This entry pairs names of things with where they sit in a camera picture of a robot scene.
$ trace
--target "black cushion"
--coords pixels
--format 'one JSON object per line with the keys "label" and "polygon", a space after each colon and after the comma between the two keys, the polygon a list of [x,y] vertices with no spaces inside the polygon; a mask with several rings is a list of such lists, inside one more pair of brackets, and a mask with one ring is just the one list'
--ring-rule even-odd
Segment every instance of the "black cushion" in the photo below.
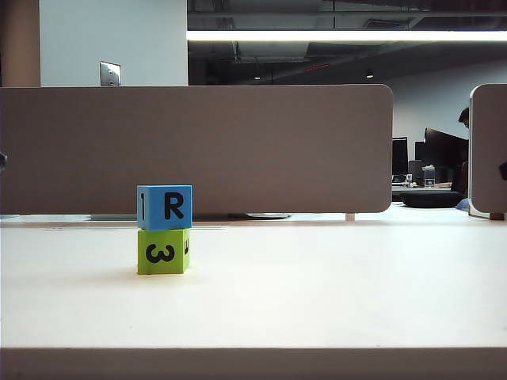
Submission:
{"label": "black cushion", "polygon": [[444,208],[455,207],[463,199],[463,194],[445,190],[421,190],[402,192],[400,197],[408,207]]}

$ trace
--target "toy block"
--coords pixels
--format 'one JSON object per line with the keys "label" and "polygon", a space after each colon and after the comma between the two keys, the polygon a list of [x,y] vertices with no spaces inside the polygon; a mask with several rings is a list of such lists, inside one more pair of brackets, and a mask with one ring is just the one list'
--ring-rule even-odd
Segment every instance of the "toy block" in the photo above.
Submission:
{"label": "toy block", "polygon": [[192,185],[137,187],[137,225],[147,231],[192,227]]}
{"label": "toy block", "polygon": [[189,229],[137,231],[137,273],[184,273],[190,262]]}

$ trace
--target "blue cube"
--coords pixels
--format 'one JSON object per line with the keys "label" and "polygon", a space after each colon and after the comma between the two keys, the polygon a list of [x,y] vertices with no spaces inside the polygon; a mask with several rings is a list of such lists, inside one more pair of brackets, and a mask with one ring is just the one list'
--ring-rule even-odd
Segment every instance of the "blue cube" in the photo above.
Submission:
{"label": "blue cube", "polygon": [[192,185],[137,187],[137,226],[146,231],[192,227]]}

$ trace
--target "computer monitor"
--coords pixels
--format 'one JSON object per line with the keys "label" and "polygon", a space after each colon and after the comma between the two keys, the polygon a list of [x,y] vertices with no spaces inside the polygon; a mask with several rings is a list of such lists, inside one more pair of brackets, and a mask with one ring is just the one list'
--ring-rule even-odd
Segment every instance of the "computer monitor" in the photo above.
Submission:
{"label": "computer monitor", "polygon": [[406,137],[393,138],[393,175],[409,172],[409,158]]}
{"label": "computer monitor", "polygon": [[409,174],[412,174],[412,182],[417,183],[417,186],[425,185],[424,165],[422,160],[409,161]]}
{"label": "computer monitor", "polygon": [[468,140],[426,128],[422,159],[426,165],[455,168],[468,159]]}
{"label": "computer monitor", "polygon": [[423,157],[423,150],[425,148],[425,142],[424,141],[416,141],[415,142],[415,159],[416,160],[422,160]]}

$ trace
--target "fluorescent light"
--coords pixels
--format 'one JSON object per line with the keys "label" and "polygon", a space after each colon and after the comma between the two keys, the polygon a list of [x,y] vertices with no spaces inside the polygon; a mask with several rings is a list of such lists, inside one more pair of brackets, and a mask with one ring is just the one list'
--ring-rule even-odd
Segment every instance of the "fluorescent light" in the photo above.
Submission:
{"label": "fluorescent light", "polygon": [[189,30],[188,41],[506,42],[507,32],[371,30]]}

